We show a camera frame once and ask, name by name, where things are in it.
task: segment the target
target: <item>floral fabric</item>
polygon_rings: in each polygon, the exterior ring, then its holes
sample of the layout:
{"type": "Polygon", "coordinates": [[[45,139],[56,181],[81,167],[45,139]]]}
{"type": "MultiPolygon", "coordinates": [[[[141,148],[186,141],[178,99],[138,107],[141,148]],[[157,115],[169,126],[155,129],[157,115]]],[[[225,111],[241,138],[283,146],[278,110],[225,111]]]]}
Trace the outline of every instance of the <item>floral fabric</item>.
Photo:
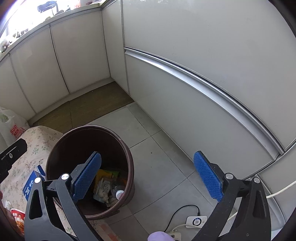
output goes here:
{"type": "MultiPolygon", "coordinates": [[[[41,165],[45,171],[49,153],[62,136],[63,134],[61,132],[45,126],[30,128],[21,136],[26,141],[28,149],[12,165],[8,177],[0,184],[0,190],[3,193],[3,205],[5,205],[5,201],[7,200],[13,208],[23,212],[26,211],[27,200],[23,195],[22,189],[32,171],[38,171],[38,165],[41,165]]],[[[57,205],[56,208],[65,230],[75,235],[63,210],[57,205]]],[[[90,221],[90,224],[105,241],[120,241],[103,220],[90,221]]]]}

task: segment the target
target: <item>black cable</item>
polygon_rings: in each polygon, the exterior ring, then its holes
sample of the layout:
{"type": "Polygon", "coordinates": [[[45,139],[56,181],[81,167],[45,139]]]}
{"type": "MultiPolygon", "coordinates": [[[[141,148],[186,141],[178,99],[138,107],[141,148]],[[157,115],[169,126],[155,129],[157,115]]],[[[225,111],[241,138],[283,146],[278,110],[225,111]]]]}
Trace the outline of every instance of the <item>black cable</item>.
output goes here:
{"type": "Polygon", "coordinates": [[[165,229],[165,231],[164,232],[166,232],[167,231],[167,229],[168,229],[168,227],[169,227],[169,225],[170,225],[170,222],[173,220],[173,217],[174,217],[174,215],[180,210],[180,209],[182,209],[182,208],[184,208],[184,207],[189,207],[189,206],[194,206],[194,207],[197,207],[197,209],[198,209],[198,213],[197,213],[197,215],[198,216],[200,216],[200,209],[199,209],[199,207],[198,206],[196,206],[196,205],[193,205],[193,204],[190,204],[190,205],[185,205],[185,206],[182,206],[182,207],[180,207],[177,211],[175,211],[175,213],[172,215],[172,218],[170,219],[170,221],[169,221],[169,223],[168,223],[168,226],[167,226],[167,228],[165,229]]]}

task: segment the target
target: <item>silver screw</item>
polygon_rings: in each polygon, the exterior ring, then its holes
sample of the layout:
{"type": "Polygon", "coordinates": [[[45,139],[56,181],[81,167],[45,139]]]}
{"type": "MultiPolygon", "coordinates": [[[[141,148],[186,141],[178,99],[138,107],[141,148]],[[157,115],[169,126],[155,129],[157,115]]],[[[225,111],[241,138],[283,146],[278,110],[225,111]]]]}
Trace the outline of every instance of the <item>silver screw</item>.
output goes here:
{"type": "Polygon", "coordinates": [[[62,179],[63,180],[67,180],[69,178],[69,174],[68,173],[64,173],[63,175],[62,175],[62,179]]]}
{"type": "Polygon", "coordinates": [[[233,179],[233,175],[231,173],[227,173],[225,176],[227,179],[233,179]]]}
{"type": "Polygon", "coordinates": [[[254,182],[260,183],[260,179],[256,177],[256,178],[254,178],[254,182]]]}
{"type": "Polygon", "coordinates": [[[35,183],[39,183],[40,181],[41,181],[41,178],[40,178],[40,177],[37,177],[37,178],[35,178],[35,180],[34,180],[35,183]]]}

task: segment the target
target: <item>white plastic bag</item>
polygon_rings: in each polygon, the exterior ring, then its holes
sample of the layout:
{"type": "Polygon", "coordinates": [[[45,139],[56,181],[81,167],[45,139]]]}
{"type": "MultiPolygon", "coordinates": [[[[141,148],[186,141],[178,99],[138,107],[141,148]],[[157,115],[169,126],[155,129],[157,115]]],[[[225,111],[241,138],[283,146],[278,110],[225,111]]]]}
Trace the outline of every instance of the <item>white plastic bag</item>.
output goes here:
{"type": "Polygon", "coordinates": [[[13,144],[29,128],[25,118],[0,107],[0,134],[7,146],[13,144]]]}

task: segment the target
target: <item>trash can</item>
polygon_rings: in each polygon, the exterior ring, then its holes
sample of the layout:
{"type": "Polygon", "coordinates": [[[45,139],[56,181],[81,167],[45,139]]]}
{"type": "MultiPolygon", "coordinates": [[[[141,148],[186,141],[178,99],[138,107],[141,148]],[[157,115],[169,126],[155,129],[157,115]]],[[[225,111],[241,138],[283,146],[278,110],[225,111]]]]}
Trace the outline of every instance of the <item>trash can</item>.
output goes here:
{"type": "MultiPolygon", "coordinates": [[[[133,157],[128,146],[112,130],[103,126],[81,126],[67,132],[50,152],[46,164],[46,180],[58,179],[63,173],[71,173],[78,164],[85,163],[97,151],[101,154],[104,170],[120,170],[127,176],[125,190],[119,201],[110,208],[93,199],[94,181],[85,197],[77,202],[78,208],[88,220],[106,218],[119,212],[130,202],[135,192],[133,157]]],[[[55,203],[61,207],[58,198],[55,203]]]]}

